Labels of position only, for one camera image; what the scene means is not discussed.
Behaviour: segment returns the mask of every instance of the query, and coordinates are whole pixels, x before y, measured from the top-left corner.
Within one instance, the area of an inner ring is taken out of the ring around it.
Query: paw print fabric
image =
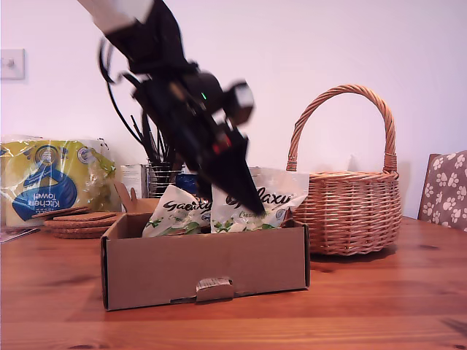
[[[467,151],[433,160],[421,206],[422,221],[467,233]]]

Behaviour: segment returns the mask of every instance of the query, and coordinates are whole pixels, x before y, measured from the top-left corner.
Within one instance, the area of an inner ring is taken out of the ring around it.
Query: cardboard box
[[[134,188],[130,189],[130,197],[127,188],[122,182],[114,181],[114,186],[127,213],[152,214],[159,204],[159,198],[137,198]]]
[[[142,238],[151,214],[124,214],[101,238],[106,310],[307,289],[306,226]]]

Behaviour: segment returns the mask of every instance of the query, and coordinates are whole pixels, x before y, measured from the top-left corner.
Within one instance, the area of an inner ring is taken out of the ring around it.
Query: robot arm
[[[133,97],[188,168],[249,210],[262,213],[245,162],[248,140],[236,128],[253,108],[247,83],[223,91],[212,74],[187,62],[178,24],[162,0],[78,1],[127,57],[129,70],[148,77],[141,82],[130,79],[136,88]],[[212,115],[220,109],[226,119],[218,123]]]

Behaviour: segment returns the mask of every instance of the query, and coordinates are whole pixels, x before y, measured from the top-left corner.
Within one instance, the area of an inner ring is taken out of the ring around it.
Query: snack bag
[[[308,174],[270,168],[250,168],[265,212],[255,215],[222,190],[212,187],[213,233],[278,228],[288,209],[296,209],[308,195]]]
[[[80,141],[28,140],[1,144],[2,225],[41,225],[35,214],[73,206],[111,207],[114,163]]]
[[[209,227],[209,201],[194,197],[174,185],[169,185],[147,222],[142,237],[191,235]]]

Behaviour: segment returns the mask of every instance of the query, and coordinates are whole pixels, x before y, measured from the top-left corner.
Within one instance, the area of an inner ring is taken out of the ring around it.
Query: cork coaster
[[[89,227],[89,228],[62,228],[53,231],[56,238],[65,239],[89,239],[100,238],[109,227]]]
[[[45,213],[33,215],[31,218],[32,219],[36,219],[36,218],[49,219],[51,217],[61,217],[63,215],[79,214],[79,213],[85,213],[88,211],[89,211],[89,208],[87,206],[75,206],[74,208],[46,211]]]
[[[99,228],[102,226],[110,226],[116,222],[120,216],[109,217],[102,220],[91,220],[91,221],[55,221],[47,220],[44,222],[44,225],[52,229],[60,228]]]
[[[101,219],[107,219],[109,217],[114,217],[116,215],[117,213],[100,212],[82,215],[68,215],[66,217],[54,217],[53,219],[54,221],[97,221]]]

